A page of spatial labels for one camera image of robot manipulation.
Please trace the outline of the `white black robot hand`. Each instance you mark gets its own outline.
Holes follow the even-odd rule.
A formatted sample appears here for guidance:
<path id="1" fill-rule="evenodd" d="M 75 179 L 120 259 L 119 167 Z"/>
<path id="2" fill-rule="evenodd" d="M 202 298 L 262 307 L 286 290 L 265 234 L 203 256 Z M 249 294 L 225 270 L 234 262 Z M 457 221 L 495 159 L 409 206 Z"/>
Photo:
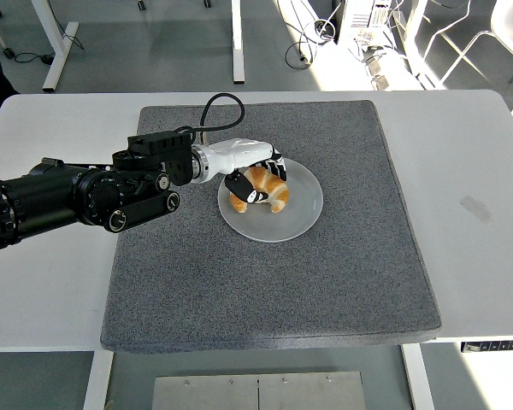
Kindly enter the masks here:
<path id="1" fill-rule="evenodd" d="M 286 181 L 283 156 L 270 143 L 246 138 L 235 138 L 211 145 L 192 147 L 193 183 L 205 183 L 219 174 L 225 175 L 225 185 L 239 200 L 258 203 L 270 195 L 256 188 L 239 169 L 263 167 Z"/>

